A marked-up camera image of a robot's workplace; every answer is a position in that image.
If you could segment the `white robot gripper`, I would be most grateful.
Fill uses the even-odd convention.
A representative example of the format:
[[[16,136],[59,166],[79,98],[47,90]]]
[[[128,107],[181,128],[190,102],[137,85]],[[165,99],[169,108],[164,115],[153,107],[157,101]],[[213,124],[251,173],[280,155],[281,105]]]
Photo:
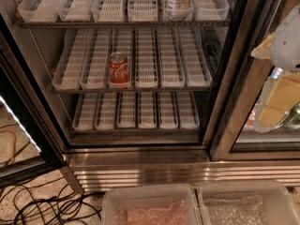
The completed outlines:
[[[276,67],[300,71],[300,5],[295,6],[277,27],[250,55],[270,59]],[[276,126],[300,101],[300,75],[280,76],[265,101],[259,122],[266,127]]]

